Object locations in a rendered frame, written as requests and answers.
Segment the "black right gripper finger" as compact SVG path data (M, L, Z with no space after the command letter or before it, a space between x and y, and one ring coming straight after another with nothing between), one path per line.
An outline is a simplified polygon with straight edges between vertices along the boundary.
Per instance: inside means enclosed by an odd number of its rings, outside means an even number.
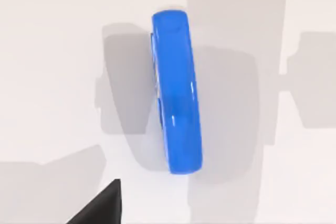
M121 179L114 179L66 224L121 224Z

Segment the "blue stapler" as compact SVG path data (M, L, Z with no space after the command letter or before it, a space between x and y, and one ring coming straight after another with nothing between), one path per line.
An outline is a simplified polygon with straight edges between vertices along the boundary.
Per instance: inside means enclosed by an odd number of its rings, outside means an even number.
M194 55L188 15L180 9L152 16L155 90L170 173L186 175L203 164Z

